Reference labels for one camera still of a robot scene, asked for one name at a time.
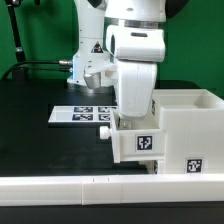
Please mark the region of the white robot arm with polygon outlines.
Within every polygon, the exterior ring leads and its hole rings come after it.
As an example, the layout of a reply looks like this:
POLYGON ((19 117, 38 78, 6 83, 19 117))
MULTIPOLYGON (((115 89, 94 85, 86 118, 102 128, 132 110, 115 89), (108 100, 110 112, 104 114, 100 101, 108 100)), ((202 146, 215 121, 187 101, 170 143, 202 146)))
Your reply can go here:
POLYGON ((165 58, 160 25, 189 0, 74 0, 79 45, 68 86, 85 93, 114 91, 117 125, 129 129, 146 117, 165 58))

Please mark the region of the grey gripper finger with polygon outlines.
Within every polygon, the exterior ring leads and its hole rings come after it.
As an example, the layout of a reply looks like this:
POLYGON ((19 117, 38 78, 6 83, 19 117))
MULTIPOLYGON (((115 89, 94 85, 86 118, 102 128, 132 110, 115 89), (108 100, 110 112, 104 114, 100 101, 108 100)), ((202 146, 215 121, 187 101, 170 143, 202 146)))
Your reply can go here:
POLYGON ((120 127, 123 130, 130 130, 132 128, 132 121, 127 118, 122 118, 120 120, 120 127))

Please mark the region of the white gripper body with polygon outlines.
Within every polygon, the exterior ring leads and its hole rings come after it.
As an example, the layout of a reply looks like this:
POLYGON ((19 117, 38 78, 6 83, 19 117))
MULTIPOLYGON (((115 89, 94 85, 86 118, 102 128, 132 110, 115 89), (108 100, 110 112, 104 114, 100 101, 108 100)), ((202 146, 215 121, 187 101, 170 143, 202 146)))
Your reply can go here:
POLYGON ((122 119, 143 119, 165 57, 164 31, 110 25, 106 48, 117 73, 116 99, 122 119))

